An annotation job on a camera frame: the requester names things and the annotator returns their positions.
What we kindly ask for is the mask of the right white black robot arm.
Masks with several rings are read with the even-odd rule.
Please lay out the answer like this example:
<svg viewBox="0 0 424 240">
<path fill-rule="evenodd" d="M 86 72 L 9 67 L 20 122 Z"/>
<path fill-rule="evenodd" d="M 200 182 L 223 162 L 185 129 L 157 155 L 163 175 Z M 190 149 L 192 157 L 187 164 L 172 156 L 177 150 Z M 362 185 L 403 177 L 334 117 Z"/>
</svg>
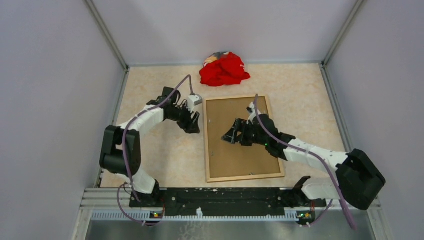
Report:
<svg viewBox="0 0 424 240">
<path fill-rule="evenodd" d="M 293 192 L 293 200 L 299 206 L 307 206 L 317 199 L 343 199 L 365 211 L 387 182 L 364 151 L 356 148 L 351 152 L 334 151 L 306 143 L 280 132 L 267 114 L 236 119 L 221 140 L 245 147 L 261 145 L 275 158 L 305 164 L 328 174 L 327 178 L 304 177 L 299 181 L 300 188 Z"/>
</svg>

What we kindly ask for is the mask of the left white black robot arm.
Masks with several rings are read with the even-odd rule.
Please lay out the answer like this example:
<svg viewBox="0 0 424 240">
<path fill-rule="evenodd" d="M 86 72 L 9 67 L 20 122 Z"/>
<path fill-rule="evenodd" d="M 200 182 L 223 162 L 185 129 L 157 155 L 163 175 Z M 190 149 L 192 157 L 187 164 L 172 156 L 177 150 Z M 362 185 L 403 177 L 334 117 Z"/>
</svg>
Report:
<svg viewBox="0 0 424 240">
<path fill-rule="evenodd" d="M 160 202 L 159 183 L 142 168 L 141 138 L 156 125 L 174 121 L 187 134 L 199 134 L 200 113 L 194 108 L 202 104 L 200 95 L 191 93 L 180 100 L 181 93 L 164 87 L 162 94 L 150 100 L 132 119 L 118 126 L 109 125 L 103 135 L 99 165 L 119 176 L 149 207 Z"/>
</svg>

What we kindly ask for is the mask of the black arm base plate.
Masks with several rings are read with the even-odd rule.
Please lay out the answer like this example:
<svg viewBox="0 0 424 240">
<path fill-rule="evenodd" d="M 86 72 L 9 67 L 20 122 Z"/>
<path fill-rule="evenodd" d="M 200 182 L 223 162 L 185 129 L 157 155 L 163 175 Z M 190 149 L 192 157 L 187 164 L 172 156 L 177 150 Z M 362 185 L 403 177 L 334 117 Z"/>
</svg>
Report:
<svg viewBox="0 0 424 240">
<path fill-rule="evenodd" d="M 311 207 L 311 200 L 299 189 L 279 187 L 161 188 L 152 194 L 132 194 L 131 208 L 160 208 L 165 216 L 205 217 L 283 216 L 286 208 Z"/>
</svg>

